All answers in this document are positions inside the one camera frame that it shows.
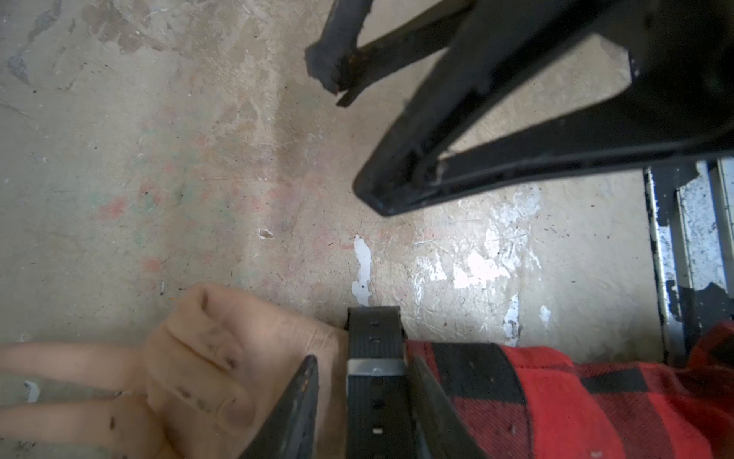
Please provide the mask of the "red plaid sleeve forearm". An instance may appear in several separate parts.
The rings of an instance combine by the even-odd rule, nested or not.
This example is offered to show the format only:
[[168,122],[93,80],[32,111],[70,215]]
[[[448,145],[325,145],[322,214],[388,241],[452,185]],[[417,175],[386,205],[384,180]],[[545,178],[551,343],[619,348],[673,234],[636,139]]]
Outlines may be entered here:
[[575,363],[550,347],[411,340],[489,458],[729,458],[733,324],[686,365]]

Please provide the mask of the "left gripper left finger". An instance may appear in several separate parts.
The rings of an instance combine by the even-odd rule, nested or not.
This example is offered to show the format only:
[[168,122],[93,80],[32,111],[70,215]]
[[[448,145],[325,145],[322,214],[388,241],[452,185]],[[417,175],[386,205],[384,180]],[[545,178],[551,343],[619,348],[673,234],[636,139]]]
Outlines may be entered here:
[[317,358],[308,355],[241,459],[309,459],[315,449]]

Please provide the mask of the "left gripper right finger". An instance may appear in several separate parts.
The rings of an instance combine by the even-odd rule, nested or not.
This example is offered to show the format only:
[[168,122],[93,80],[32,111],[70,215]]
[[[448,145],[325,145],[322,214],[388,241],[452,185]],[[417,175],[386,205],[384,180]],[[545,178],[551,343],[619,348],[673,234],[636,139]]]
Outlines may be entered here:
[[409,360],[409,396],[419,458],[485,459],[425,359]]

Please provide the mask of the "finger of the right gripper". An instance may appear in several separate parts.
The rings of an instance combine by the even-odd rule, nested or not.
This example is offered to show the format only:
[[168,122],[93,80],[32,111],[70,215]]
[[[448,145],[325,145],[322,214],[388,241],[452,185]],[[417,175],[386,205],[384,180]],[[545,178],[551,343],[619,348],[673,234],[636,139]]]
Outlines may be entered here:
[[357,40],[373,3],[333,3],[322,34],[305,51],[308,75],[334,95],[339,107],[383,78],[445,49],[474,8],[473,1],[445,0],[403,26],[359,46]]
[[353,183],[395,216],[733,152],[729,1],[481,1]]

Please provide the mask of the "black wrist watch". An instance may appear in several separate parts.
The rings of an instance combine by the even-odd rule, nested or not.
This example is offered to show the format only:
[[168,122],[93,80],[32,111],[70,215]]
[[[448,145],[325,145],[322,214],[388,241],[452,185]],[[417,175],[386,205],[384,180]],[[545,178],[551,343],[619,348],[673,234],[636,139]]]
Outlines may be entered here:
[[401,310],[351,308],[346,329],[346,456],[417,458]]

